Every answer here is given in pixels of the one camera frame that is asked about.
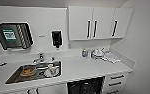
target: sink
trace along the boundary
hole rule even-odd
[[[52,63],[44,62],[44,63],[38,63],[36,65],[23,65],[20,66],[13,75],[5,82],[5,84],[12,84],[12,83],[19,83],[24,81],[31,81],[31,80],[38,80],[38,79],[47,79],[51,78],[44,75],[44,72],[48,69],[48,65],[53,64],[53,67],[59,68],[59,73],[53,77],[58,77],[61,75],[61,61],[53,61]],[[21,76],[20,73],[25,68],[36,68],[36,73],[32,76],[24,77]]]

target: bottle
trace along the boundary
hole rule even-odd
[[[82,56],[83,57],[87,57],[88,56],[88,51],[86,51],[85,48],[83,48],[83,50],[82,50]]]

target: drawer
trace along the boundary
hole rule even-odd
[[[103,90],[112,88],[123,88],[127,79],[128,73],[106,76],[103,84]]]
[[[114,89],[102,91],[102,94],[121,94],[121,90],[119,90],[118,88],[114,88]]]

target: countertop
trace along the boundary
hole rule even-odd
[[[94,60],[81,56],[56,58],[56,60],[61,61],[61,76],[13,84],[5,84],[5,82],[20,65],[31,64],[32,61],[8,63],[5,66],[0,66],[0,94],[78,81],[82,79],[132,72],[132,69],[122,62],[113,64],[107,61],[98,59]]]

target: white cabinet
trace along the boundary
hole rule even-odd
[[[120,94],[124,88],[128,77],[128,73],[106,76],[102,94]]]
[[[37,94],[68,94],[67,84],[38,88]]]
[[[111,38],[122,38],[125,36],[129,20],[131,17],[131,8],[116,8],[111,27]]]
[[[68,7],[69,39],[123,38],[131,8]]]
[[[30,89],[30,90],[17,91],[17,92],[5,93],[5,94],[36,94],[36,93],[33,89]]]
[[[91,39],[109,38],[114,8],[94,7]]]
[[[68,7],[69,39],[108,38],[113,14],[114,8]]]
[[[67,84],[59,84],[48,87],[29,89],[25,91],[11,92],[7,94],[68,94]]]
[[[68,7],[70,40],[90,37],[93,7]]]

